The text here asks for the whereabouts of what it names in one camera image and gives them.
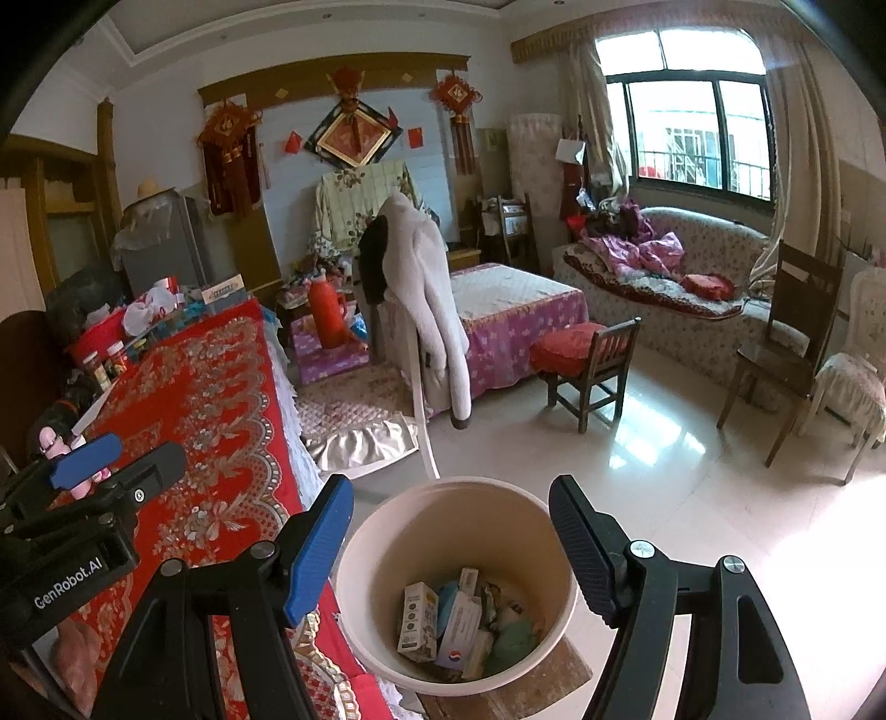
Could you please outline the wooden chair by sofa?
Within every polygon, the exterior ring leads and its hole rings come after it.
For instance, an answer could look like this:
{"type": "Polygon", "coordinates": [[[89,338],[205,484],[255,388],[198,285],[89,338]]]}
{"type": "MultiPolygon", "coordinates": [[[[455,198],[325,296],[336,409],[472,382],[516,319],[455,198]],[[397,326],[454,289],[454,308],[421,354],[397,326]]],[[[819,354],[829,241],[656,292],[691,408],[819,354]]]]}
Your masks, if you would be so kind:
{"type": "Polygon", "coordinates": [[[784,241],[778,243],[774,294],[766,332],[760,342],[743,343],[736,349],[736,369],[728,386],[717,428],[722,429],[749,377],[749,393],[763,381],[790,402],[784,423],[764,460],[770,468],[785,438],[795,427],[800,409],[811,397],[818,366],[823,362],[832,322],[837,315],[842,270],[817,260],[784,241]],[[796,330],[806,339],[803,351],[779,342],[774,325],[796,330]]]}

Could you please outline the floral sofa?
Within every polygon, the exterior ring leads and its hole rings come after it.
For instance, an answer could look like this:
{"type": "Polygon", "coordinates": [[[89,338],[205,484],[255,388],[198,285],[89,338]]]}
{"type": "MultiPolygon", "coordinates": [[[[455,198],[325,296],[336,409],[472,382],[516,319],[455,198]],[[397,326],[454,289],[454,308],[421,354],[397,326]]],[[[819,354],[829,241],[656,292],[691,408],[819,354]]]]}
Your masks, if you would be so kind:
{"type": "Polygon", "coordinates": [[[626,201],[569,222],[554,276],[584,292],[606,326],[638,316],[638,341],[725,387],[736,351],[760,342],[769,297],[754,279],[770,249],[757,229],[675,207],[626,201]]]}

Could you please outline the coffee table pink cloth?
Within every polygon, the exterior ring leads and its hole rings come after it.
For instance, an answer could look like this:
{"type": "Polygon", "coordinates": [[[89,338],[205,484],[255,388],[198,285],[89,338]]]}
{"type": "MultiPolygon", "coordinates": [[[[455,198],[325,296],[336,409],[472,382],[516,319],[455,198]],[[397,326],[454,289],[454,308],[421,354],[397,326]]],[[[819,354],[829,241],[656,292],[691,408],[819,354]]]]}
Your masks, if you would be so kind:
{"type": "Polygon", "coordinates": [[[534,342],[589,319],[582,290],[509,265],[490,263],[455,271],[451,284],[468,337],[473,399],[530,378],[534,342]]]}

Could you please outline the green fuzzy cloth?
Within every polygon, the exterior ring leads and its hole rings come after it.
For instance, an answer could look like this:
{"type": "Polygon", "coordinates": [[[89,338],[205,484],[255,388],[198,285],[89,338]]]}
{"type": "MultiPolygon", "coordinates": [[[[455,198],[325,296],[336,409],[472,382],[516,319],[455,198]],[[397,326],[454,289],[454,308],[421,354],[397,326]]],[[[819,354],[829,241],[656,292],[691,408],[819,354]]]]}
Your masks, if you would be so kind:
{"type": "Polygon", "coordinates": [[[523,661],[538,646],[538,635],[530,620],[518,620],[506,625],[491,646],[483,665],[483,675],[493,676],[508,671],[523,661]]]}

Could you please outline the white plastic bag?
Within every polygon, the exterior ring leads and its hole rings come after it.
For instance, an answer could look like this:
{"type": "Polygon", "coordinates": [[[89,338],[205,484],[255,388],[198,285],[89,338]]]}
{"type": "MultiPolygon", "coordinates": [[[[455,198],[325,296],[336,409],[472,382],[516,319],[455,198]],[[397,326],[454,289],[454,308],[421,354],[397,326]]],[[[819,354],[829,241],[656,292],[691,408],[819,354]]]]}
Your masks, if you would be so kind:
{"type": "Polygon", "coordinates": [[[177,307],[177,297],[165,286],[152,286],[123,313],[122,327],[129,337],[141,336],[155,322],[164,320],[177,307]]]}

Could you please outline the framed red diamond picture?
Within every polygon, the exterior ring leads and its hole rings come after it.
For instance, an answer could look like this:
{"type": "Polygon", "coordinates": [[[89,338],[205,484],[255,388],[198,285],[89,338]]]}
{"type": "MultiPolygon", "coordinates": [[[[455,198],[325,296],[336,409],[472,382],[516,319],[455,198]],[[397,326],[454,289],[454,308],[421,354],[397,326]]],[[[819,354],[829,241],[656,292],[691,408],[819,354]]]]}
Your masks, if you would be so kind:
{"type": "Polygon", "coordinates": [[[311,133],[305,148],[338,169],[377,163],[403,133],[403,128],[371,106],[340,100],[311,133]]]}

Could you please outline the red plastic basin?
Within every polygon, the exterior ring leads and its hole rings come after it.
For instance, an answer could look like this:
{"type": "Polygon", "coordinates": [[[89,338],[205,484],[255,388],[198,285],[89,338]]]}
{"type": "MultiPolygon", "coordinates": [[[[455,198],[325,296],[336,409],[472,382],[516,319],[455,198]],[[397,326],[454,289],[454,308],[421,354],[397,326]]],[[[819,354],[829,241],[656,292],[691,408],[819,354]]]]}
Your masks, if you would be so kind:
{"type": "Polygon", "coordinates": [[[116,307],[107,318],[84,330],[83,334],[66,348],[70,358],[76,364],[83,364],[87,356],[90,356],[92,352],[97,352],[99,358],[105,360],[111,345],[116,342],[128,341],[128,335],[123,328],[125,312],[124,307],[116,307]]]}

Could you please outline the white cushioned chair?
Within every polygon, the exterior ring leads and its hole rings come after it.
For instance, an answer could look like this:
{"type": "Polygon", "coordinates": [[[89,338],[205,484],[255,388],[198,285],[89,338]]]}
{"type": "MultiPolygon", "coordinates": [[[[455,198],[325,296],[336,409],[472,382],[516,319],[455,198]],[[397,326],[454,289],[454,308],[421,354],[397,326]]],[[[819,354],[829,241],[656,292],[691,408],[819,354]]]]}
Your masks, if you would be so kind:
{"type": "Polygon", "coordinates": [[[821,366],[814,378],[810,409],[797,434],[802,436],[828,400],[847,411],[856,450],[848,485],[863,455],[884,441],[884,270],[868,267],[850,285],[850,320],[846,343],[821,366]]]}

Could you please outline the red thermos flask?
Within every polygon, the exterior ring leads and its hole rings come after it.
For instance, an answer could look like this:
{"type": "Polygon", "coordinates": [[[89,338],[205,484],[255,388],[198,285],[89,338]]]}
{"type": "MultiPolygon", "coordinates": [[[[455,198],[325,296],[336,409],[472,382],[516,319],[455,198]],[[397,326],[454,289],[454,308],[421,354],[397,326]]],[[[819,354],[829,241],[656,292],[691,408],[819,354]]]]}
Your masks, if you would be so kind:
{"type": "Polygon", "coordinates": [[[346,297],[336,290],[324,273],[310,280],[308,305],[321,347],[333,349],[344,345],[348,336],[346,297]]]}

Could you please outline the white green milk carton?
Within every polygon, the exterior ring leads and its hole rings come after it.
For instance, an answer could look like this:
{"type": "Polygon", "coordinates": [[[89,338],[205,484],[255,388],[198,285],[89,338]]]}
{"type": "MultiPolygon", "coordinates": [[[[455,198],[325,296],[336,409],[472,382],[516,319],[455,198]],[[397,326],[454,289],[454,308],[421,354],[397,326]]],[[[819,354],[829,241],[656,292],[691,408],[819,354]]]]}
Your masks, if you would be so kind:
{"type": "Polygon", "coordinates": [[[431,663],[437,657],[439,596],[424,582],[404,589],[403,614],[396,649],[414,663],[431,663]]]}

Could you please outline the white blue medicine box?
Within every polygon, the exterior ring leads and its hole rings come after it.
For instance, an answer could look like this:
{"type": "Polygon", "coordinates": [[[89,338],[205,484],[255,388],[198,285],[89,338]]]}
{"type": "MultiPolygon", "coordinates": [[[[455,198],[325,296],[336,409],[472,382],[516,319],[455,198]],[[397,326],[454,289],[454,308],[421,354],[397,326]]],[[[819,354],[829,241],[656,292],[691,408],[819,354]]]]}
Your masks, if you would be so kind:
{"type": "Polygon", "coordinates": [[[446,630],[441,636],[439,652],[434,665],[446,671],[461,672],[475,645],[477,630],[481,627],[482,603],[464,591],[455,594],[446,630]]]}

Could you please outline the beige plastic trash bin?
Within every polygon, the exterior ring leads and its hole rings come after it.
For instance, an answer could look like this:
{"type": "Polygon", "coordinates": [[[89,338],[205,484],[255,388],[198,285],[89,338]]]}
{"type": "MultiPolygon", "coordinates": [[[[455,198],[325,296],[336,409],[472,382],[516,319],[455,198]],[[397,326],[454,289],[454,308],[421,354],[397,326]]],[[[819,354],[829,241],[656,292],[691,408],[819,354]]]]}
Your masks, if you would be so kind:
{"type": "Polygon", "coordinates": [[[547,504],[472,477],[376,508],[348,539],[333,586],[362,665],[438,697],[523,678],[565,636],[578,594],[547,504]]]}

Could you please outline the window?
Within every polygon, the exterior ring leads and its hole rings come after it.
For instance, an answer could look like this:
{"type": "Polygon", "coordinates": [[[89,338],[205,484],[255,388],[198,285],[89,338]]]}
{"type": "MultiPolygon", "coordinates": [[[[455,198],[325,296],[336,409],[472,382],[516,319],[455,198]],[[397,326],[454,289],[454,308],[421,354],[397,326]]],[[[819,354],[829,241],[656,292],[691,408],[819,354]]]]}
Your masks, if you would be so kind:
{"type": "Polygon", "coordinates": [[[664,28],[608,36],[596,49],[633,178],[774,199],[764,63],[749,34],[664,28]]]}

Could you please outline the blue snack bag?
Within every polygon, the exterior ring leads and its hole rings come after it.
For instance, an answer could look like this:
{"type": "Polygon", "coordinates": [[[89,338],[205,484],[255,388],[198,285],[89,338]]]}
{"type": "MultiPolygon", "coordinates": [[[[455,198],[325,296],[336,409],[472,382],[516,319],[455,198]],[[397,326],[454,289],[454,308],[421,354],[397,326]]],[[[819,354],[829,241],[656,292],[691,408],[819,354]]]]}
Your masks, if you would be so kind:
{"type": "Polygon", "coordinates": [[[446,584],[441,585],[437,589],[439,596],[439,612],[437,612],[437,636],[441,637],[445,634],[449,616],[452,614],[456,594],[460,591],[460,584],[456,580],[449,580],[446,584]]]}

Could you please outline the dark glass jar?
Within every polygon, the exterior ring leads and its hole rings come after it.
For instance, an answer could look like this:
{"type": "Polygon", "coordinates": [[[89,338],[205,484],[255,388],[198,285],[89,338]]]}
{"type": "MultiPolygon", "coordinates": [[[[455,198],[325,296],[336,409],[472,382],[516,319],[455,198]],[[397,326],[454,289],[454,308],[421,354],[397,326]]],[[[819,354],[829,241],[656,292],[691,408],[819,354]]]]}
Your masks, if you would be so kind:
{"type": "Polygon", "coordinates": [[[97,388],[99,388],[102,393],[110,390],[112,381],[110,377],[108,377],[104,362],[102,362],[101,357],[99,357],[99,352],[91,351],[90,354],[87,354],[87,356],[83,358],[83,366],[84,370],[90,375],[90,378],[95,381],[97,388]]]}

